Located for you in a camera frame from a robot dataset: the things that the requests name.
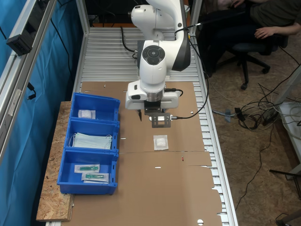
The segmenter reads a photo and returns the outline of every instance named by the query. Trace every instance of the bin compartment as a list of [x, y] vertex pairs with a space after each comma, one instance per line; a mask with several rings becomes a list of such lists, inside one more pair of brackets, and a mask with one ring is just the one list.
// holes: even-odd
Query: bin compartment
[[72, 99], [72, 118], [78, 118], [79, 110], [95, 110], [95, 119], [119, 123], [120, 100], [111, 97], [74, 93]]
[[[61, 193], [113, 194], [116, 187], [116, 164], [118, 154], [112, 152], [83, 151], [64, 148], [57, 184]], [[100, 173], [109, 173], [109, 183], [84, 183], [81, 173], [74, 173], [74, 165], [100, 164]]]
[[64, 147], [70, 147], [74, 149], [83, 149], [80, 147], [72, 147], [73, 135], [76, 133], [82, 133], [90, 136], [112, 136], [112, 143], [109, 149], [96, 149], [88, 148], [88, 150], [101, 150], [117, 152], [117, 136], [119, 131], [119, 125], [112, 122], [96, 121], [96, 120], [81, 120], [81, 119], [69, 119], [66, 139]]

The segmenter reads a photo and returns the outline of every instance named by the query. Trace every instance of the tiled floor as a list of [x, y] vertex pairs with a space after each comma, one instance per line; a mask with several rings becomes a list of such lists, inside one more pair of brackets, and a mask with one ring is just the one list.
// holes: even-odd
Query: tiled floor
[[[290, 37], [286, 51], [301, 62], [301, 34]], [[259, 54], [253, 54], [253, 56], [269, 64], [271, 70], [265, 75], [262, 74], [261, 67], [248, 63], [250, 83], [246, 91], [240, 89], [243, 73], [235, 63], [226, 65], [213, 74], [210, 79], [211, 83], [229, 99], [247, 104], [263, 97], [258, 83], [268, 89], [273, 89], [297, 67], [294, 60], [280, 49], [271, 56]], [[300, 92], [301, 84], [296, 90]], [[233, 113], [234, 107], [242, 107], [224, 99], [212, 86], [209, 90], [209, 97], [212, 109], [217, 111], [225, 112], [226, 109], [230, 109]], [[259, 151], [268, 146], [270, 132], [271, 129], [273, 130], [271, 145], [262, 152], [262, 168], [249, 184], [247, 194], [236, 211], [238, 224], [240, 226], [275, 226], [275, 218], [280, 213], [292, 213], [301, 209], [301, 201], [296, 193], [294, 182], [286, 181], [284, 176], [269, 172], [270, 169], [290, 171], [298, 164], [281, 121], [277, 121], [274, 126], [265, 131], [252, 132], [240, 127], [237, 119], [231, 118], [228, 123], [223, 116], [214, 114], [214, 120], [235, 206], [245, 193], [247, 183], [258, 170]], [[300, 226], [301, 218], [294, 221], [292, 225]]]

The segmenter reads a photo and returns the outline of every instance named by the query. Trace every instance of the cardboard sheet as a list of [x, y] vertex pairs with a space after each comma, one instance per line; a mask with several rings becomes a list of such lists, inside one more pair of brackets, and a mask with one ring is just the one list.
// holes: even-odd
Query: cardboard sheet
[[[142, 111], [142, 121], [138, 113], [125, 108], [125, 98], [128, 82], [83, 82], [81, 91], [87, 94], [117, 98], [121, 101], [120, 116], [120, 153], [154, 152], [153, 135], [167, 135], [167, 151], [204, 151], [199, 117], [174, 120], [171, 128], [153, 129], [148, 116]], [[167, 88], [183, 90], [179, 98], [179, 107], [169, 109], [174, 116], [188, 117], [198, 111], [192, 82], [167, 82]]]
[[62, 226], [221, 226], [209, 152], [123, 153], [113, 195], [76, 195]]

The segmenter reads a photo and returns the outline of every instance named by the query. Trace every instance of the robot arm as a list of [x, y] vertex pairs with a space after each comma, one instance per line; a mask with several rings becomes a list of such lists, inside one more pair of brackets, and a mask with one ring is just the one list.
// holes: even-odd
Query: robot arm
[[158, 116], [170, 119], [170, 114], [164, 113], [164, 109], [176, 108], [180, 93], [164, 91], [166, 73], [167, 70], [182, 71], [190, 65], [190, 44], [187, 30], [177, 32], [174, 41], [165, 41], [157, 29], [170, 28], [171, 18], [176, 31], [183, 29], [186, 26], [184, 3], [183, 0], [147, 2], [150, 6], [137, 6], [132, 12], [132, 21], [142, 30], [146, 41], [143, 51], [138, 53], [141, 80], [129, 83], [126, 108], [144, 109], [152, 121]]

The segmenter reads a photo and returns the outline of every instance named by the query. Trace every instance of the office chair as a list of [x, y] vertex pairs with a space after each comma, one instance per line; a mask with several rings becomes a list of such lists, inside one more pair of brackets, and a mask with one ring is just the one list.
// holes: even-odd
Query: office chair
[[288, 44], [288, 36], [282, 35], [273, 35], [267, 37], [262, 42], [259, 43], [238, 43], [234, 46], [228, 46], [227, 51], [234, 54], [235, 56], [219, 63], [217, 68], [225, 64], [229, 64], [235, 61], [238, 61], [238, 66], [242, 65], [244, 71], [245, 82], [242, 84], [241, 89], [245, 90], [248, 86], [249, 82], [249, 75], [248, 75], [248, 68], [247, 62], [251, 62], [263, 67], [262, 72], [264, 74], [269, 73], [270, 66], [266, 63], [256, 59], [248, 55], [248, 53], [258, 52], [263, 56], [271, 55], [272, 52], [275, 52], [278, 47], [286, 48]]

